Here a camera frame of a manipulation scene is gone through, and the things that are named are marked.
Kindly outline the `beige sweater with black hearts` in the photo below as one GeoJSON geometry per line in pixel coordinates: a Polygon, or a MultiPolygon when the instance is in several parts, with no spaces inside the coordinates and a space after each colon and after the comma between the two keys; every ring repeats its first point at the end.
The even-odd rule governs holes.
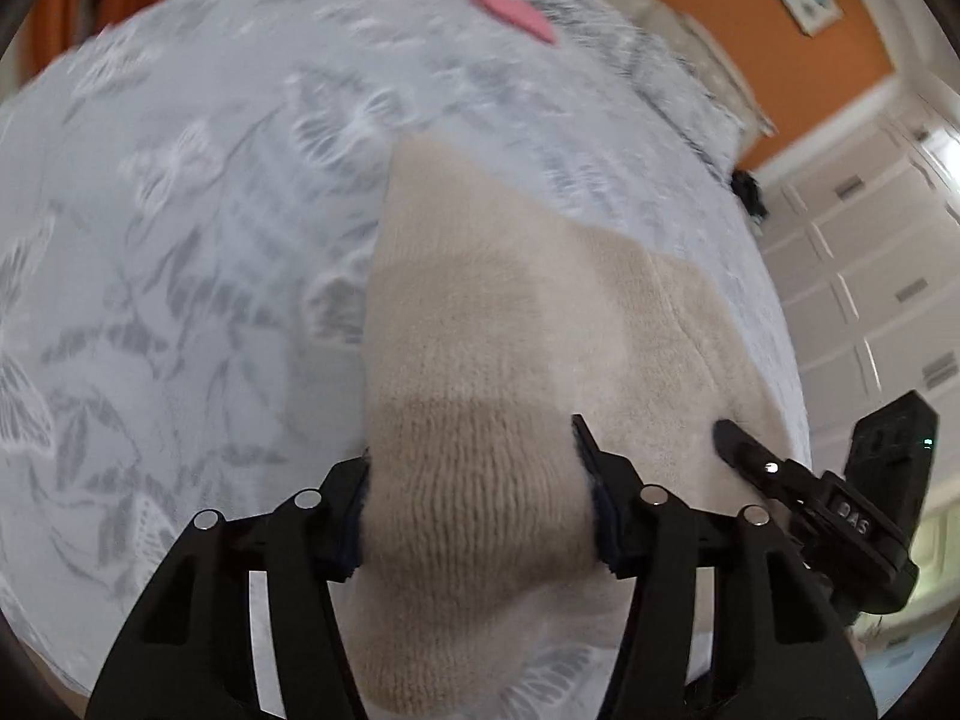
{"type": "Polygon", "coordinates": [[[575,416],[723,514],[752,491],[716,421],[781,455],[805,436],[796,371],[760,358],[706,273],[427,135],[394,148],[363,358],[371,481],[343,639],[361,694],[400,717],[501,707],[619,642],[631,583],[597,556],[575,416]]]}

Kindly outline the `white wardrobe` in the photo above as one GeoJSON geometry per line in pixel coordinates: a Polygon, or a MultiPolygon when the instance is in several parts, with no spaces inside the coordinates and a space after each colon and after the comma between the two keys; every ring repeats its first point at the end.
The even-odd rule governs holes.
{"type": "Polygon", "coordinates": [[[890,99],[763,189],[761,255],[793,340],[812,460],[836,470],[854,423],[910,390],[939,413],[929,504],[958,499],[958,128],[890,99]]]}

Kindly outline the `black bag on nightstand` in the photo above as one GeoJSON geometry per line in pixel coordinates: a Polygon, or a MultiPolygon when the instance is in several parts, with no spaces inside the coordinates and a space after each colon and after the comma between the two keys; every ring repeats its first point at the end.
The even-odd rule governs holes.
{"type": "Polygon", "coordinates": [[[729,179],[729,187],[742,203],[743,210],[747,211],[750,220],[761,224],[770,216],[770,211],[763,203],[760,184],[755,181],[755,177],[750,172],[734,169],[729,179]]]}

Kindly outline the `grey butterfly bedspread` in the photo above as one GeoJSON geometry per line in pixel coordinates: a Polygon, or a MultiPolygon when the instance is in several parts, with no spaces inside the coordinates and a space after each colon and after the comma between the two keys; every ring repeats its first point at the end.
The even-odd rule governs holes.
{"type": "Polygon", "coordinates": [[[2,107],[2,608],[73,689],[187,519],[356,449],[402,133],[701,266],[792,367],[726,182],[623,76],[472,0],[166,0],[2,107]]]}

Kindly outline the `beige padded headboard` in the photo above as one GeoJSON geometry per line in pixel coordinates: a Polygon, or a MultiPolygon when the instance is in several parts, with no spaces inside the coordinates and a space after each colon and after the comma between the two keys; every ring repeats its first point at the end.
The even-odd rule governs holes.
{"type": "Polygon", "coordinates": [[[633,25],[659,34],[675,54],[693,65],[700,82],[739,117],[745,125],[740,138],[741,158],[758,142],[775,135],[776,125],[761,109],[747,78],[700,21],[662,0],[605,1],[628,16],[633,25]]]}

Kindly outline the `pink folded cloth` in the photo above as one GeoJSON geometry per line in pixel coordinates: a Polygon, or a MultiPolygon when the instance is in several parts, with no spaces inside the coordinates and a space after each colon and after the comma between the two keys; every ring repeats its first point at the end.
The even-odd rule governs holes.
{"type": "Polygon", "coordinates": [[[526,0],[472,0],[480,10],[544,44],[556,43],[550,21],[526,0]]]}

